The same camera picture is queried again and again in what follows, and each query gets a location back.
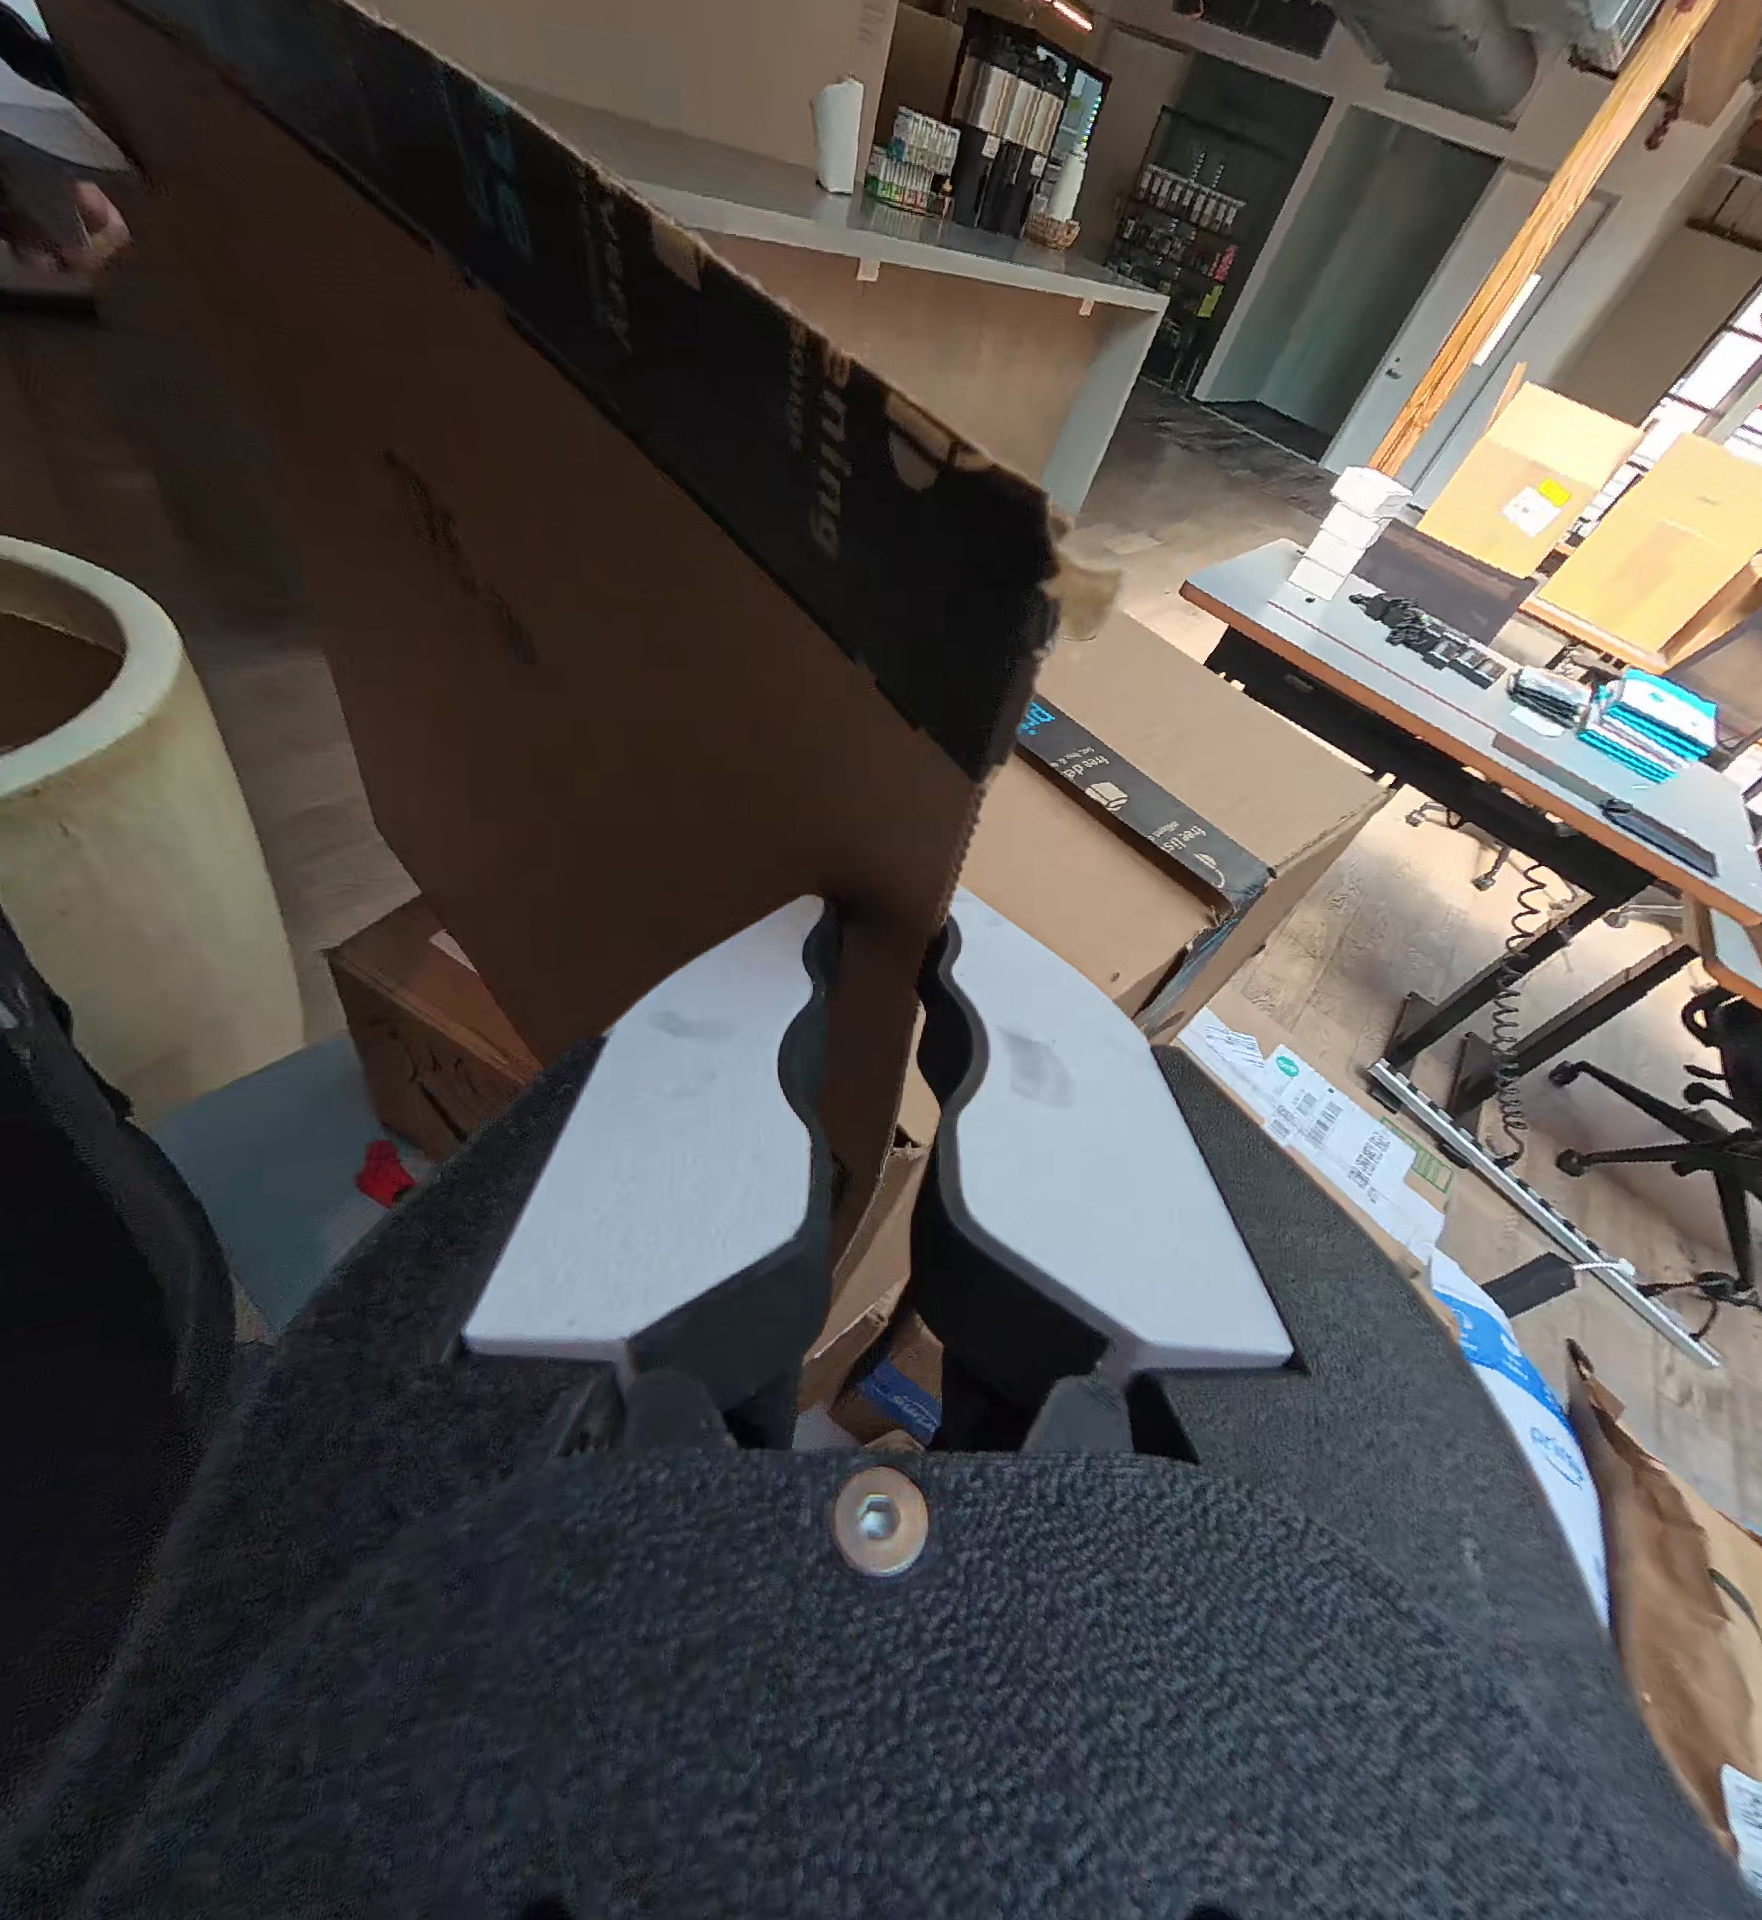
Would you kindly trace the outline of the grey-blue low platform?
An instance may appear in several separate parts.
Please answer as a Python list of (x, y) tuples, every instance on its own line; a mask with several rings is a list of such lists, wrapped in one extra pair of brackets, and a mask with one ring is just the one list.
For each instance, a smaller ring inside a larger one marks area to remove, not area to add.
[(245, 1338), (277, 1340), (388, 1205), (360, 1185), (388, 1142), (416, 1182), (432, 1164), (374, 1114), (348, 1033), (162, 1114), (150, 1137), (208, 1214), (238, 1294)]

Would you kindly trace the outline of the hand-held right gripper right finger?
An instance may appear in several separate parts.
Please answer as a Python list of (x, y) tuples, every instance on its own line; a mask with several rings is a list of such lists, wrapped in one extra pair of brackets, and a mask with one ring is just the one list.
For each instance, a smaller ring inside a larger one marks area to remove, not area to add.
[(1157, 1064), (1082, 973), (958, 892), (920, 973), (939, 1105), (908, 1307), (941, 1349), (941, 1452), (1016, 1452), (1048, 1402), (1275, 1375), (1296, 1343)]

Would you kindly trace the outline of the large brown cardboard box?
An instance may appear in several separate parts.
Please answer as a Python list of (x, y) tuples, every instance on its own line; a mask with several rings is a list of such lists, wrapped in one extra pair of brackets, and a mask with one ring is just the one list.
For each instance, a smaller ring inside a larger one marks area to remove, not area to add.
[(660, 196), (361, 5), (46, 5), (266, 444), (367, 800), (543, 1061), (844, 915), (832, 1245), (1061, 611), (1016, 468)]

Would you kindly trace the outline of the white open crate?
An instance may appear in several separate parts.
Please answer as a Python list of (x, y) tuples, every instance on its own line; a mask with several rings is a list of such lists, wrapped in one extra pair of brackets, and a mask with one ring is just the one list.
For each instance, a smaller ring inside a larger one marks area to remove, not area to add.
[(713, 139), (506, 95), (1054, 509), (1082, 510), (1163, 295), (1068, 253), (829, 196)]

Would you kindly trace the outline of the black office chair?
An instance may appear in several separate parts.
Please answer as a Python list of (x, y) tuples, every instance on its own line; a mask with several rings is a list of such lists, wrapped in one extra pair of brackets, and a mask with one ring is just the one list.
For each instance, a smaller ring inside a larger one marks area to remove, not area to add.
[(1682, 1177), (1709, 1176), (1737, 1270), (1705, 1272), (1700, 1284), (1718, 1299), (1732, 1299), (1751, 1292), (1759, 1283), (1751, 1205), (1762, 1205), (1762, 1009), (1725, 987), (1712, 987), (1689, 999), (1682, 1021), (1720, 1061), (1718, 1069), (1693, 1073), (1682, 1105), (1586, 1061), (1562, 1061), (1548, 1070), (1555, 1088), (1590, 1078), (1613, 1091), (1639, 1114), (1660, 1121), (1671, 1143), (1590, 1153), (1564, 1150), (1557, 1164), (1571, 1177), (1599, 1166), (1668, 1166)]

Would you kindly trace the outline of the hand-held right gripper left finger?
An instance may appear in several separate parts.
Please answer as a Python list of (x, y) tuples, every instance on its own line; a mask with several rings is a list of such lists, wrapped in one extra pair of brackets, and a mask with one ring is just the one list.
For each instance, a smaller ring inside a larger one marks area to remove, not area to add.
[(607, 1030), (462, 1328), (490, 1359), (690, 1391), (786, 1452), (831, 1300), (838, 1160), (821, 1120), (838, 907), (803, 896), (681, 967)]

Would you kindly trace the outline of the black drink dispenser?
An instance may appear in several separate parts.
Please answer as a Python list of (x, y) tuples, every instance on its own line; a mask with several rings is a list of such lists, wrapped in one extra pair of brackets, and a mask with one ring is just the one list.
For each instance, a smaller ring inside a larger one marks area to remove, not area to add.
[(943, 121), (958, 131), (950, 213), (963, 227), (1023, 235), (1072, 156), (1084, 156), (1111, 76), (1033, 27), (973, 9)]

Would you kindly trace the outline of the brown paper bag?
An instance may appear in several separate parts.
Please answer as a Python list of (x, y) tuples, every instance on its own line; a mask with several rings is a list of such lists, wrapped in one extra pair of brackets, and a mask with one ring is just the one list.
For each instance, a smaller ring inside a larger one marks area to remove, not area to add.
[(1762, 1860), (1762, 1538), (1639, 1440), (1578, 1343), (1564, 1354), (1630, 1694), (1714, 1838)]

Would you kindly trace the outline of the cardboard box with shipping labels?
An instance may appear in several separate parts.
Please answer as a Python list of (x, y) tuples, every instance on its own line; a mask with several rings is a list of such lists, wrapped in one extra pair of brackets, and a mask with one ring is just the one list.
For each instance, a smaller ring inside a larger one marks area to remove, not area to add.
[(1179, 1046), (1223, 1084), (1414, 1278), (1428, 1278), (1445, 1225), (1436, 1161), (1373, 1101), (1322, 1074), (1252, 1014), (1202, 1010)]

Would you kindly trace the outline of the stack of blue packets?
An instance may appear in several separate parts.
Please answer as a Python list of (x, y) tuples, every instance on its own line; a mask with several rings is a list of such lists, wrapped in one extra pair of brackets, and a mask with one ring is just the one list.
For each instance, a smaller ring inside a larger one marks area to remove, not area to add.
[(1574, 737), (1639, 779), (1665, 782), (1709, 761), (1718, 704), (1630, 667), (1593, 694)]

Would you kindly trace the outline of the grey desk with black legs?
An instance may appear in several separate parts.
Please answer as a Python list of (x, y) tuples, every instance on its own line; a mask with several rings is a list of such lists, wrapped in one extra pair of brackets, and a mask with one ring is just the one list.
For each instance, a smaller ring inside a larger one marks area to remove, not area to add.
[(1506, 973), (1529, 978), (1650, 890), (1762, 925), (1757, 828), (1732, 780), (1704, 768), (1639, 780), (1571, 733), (1529, 728), (1506, 692), (1418, 661), (1351, 598), (1294, 587), (1299, 560), (1300, 547), (1272, 540), (1182, 583), (1182, 601), (1226, 629), (1208, 665), (1574, 892), (1567, 913), (1448, 996), (1403, 1004), (1370, 1069), (1380, 1104), (1412, 1114), (1421, 1057), (1490, 1012)]

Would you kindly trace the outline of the dark brown panel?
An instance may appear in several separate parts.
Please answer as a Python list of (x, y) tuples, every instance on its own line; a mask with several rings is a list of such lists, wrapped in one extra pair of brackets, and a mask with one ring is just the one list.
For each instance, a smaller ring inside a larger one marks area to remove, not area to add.
[(1504, 573), (1396, 518), (1363, 552), (1353, 583), (1360, 591), (1407, 601), (1471, 642), (1493, 646), (1535, 593), (1539, 577)]

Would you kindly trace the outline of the white and blue mailer bag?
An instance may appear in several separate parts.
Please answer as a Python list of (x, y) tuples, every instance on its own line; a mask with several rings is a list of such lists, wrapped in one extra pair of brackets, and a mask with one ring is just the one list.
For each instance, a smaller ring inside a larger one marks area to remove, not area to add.
[(1514, 1335), (1506, 1311), (1448, 1254), (1431, 1250), (1428, 1283), (1453, 1321), (1471, 1370), (1510, 1428), (1584, 1580), (1604, 1632), (1613, 1630), (1604, 1505), (1577, 1428)]

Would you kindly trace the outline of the wooden post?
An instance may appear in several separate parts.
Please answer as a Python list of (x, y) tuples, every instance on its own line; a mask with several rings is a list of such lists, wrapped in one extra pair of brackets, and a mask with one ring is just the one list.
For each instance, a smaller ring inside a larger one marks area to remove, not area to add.
[(1414, 386), (1367, 468), (1397, 478), (1426, 432), (1453, 395), (1476, 354), (1493, 340), (1529, 280), (1553, 253), (1574, 213), (1604, 180), (1643, 114), (1661, 95), (1661, 84), (1705, 30), (1716, 3), (1664, 5), (1618, 72), (1605, 103), (1574, 139), (1541, 199), (1514, 231), (1498, 262), (1466, 305), (1443, 345)]

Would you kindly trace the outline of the flat cardboard sheet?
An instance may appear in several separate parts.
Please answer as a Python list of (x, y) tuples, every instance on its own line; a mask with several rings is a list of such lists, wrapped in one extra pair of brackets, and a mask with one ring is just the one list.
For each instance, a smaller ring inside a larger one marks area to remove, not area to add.
[(1595, 522), (1524, 611), (1650, 670), (1762, 550), (1762, 465), (1697, 434), (1673, 439)]
[(1564, 540), (1643, 432), (1522, 382), (1419, 521), (1419, 535), (1529, 579)]

